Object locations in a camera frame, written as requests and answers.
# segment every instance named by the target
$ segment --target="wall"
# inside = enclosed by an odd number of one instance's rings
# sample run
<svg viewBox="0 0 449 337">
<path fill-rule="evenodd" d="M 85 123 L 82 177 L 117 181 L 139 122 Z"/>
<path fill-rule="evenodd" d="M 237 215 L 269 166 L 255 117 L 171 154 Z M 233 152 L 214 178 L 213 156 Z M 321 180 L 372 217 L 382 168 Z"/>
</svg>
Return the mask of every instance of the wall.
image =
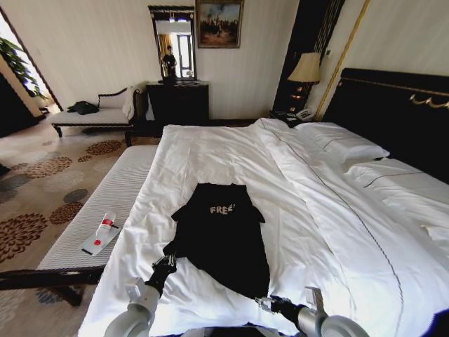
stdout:
<svg viewBox="0 0 449 337">
<path fill-rule="evenodd" d="M 347 42 L 364 0 L 346 0 L 324 58 L 322 80 L 307 105 L 315 110 Z M 345 67 L 449 75 L 448 0 L 371 0 L 344 59 Z M 338 74 L 323 110 L 338 84 Z"/>
<path fill-rule="evenodd" d="M 8 66 L 8 63 L 0 56 L 0 72 L 5 77 L 6 81 L 10 84 L 10 86 L 14 89 L 17 95 L 20 97 L 22 102 L 27 106 L 28 110 L 32 113 L 33 116 L 39 117 L 42 115 L 41 110 L 37 107 L 36 103 L 34 103 L 33 99 L 28 95 L 27 91 L 20 83 L 18 78 L 15 76 L 13 71 Z M 14 113 L 14 111 L 5 111 L 5 113 Z"/>
<path fill-rule="evenodd" d="M 267 116 L 299 0 L 246 0 L 239 49 L 199 49 L 216 119 Z M 194 0 L 0 0 L 63 107 L 160 79 L 148 5 Z"/>
</svg>

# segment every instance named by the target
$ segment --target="floor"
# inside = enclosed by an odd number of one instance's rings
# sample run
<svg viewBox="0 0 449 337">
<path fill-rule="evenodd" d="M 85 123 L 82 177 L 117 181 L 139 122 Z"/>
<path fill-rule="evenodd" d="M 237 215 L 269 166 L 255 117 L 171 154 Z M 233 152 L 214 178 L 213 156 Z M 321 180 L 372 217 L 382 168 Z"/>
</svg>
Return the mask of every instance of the floor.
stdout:
<svg viewBox="0 0 449 337">
<path fill-rule="evenodd" d="M 46 121 L 0 138 L 0 272 L 35 268 L 126 149 L 123 131 L 63 128 Z M 158 138 L 133 139 L 157 144 Z M 73 308 L 45 289 L 0 291 L 0 336 L 76 336 L 95 290 Z"/>
</svg>

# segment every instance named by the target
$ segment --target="black t-shirt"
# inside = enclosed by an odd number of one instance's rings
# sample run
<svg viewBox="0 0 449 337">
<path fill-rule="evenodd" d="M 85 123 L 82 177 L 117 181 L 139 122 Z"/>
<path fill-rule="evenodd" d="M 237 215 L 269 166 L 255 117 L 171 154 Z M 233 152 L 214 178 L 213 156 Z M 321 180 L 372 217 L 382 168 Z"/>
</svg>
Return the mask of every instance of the black t-shirt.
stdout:
<svg viewBox="0 0 449 337">
<path fill-rule="evenodd" d="M 176 59 L 174 55 L 165 54 L 162 59 L 169 67 L 174 67 L 176 63 Z"/>
<path fill-rule="evenodd" d="M 198 184 L 172 215 L 174 240 L 165 254 L 187 257 L 219 283 L 249 298 L 267 296 L 269 267 L 260 223 L 245 185 Z"/>
</svg>

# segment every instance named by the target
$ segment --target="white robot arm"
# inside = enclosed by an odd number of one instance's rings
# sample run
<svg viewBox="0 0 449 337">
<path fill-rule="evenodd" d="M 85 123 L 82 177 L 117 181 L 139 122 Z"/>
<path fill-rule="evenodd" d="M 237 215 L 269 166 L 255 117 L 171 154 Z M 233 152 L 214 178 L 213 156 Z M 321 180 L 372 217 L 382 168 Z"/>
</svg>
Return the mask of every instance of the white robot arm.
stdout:
<svg viewBox="0 0 449 337">
<path fill-rule="evenodd" d="M 149 281 L 144 283 L 137 278 L 134 283 L 127 284 L 128 309 L 111 322 L 105 337 L 148 337 L 163 284 L 169 274 L 176 271 L 175 256 L 164 256 L 153 264 L 153 269 Z M 257 299 L 256 302 L 266 311 L 282 314 L 308 337 L 369 337 L 356 322 L 342 316 L 329 317 L 323 310 L 319 289 L 306 290 L 307 301 L 316 309 L 294 305 L 288 299 L 276 296 Z"/>
</svg>

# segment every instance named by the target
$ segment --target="framed painting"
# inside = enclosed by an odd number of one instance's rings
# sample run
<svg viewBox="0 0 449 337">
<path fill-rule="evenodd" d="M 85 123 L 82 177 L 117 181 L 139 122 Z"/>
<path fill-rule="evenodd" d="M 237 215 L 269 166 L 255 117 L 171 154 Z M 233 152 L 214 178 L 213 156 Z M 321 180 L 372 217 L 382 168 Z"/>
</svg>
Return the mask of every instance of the framed painting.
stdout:
<svg viewBox="0 0 449 337">
<path fill-rule="evenodd" d="M 199 48 L 239 48 L 243 0 L 196 0 Z"/>
</svg>

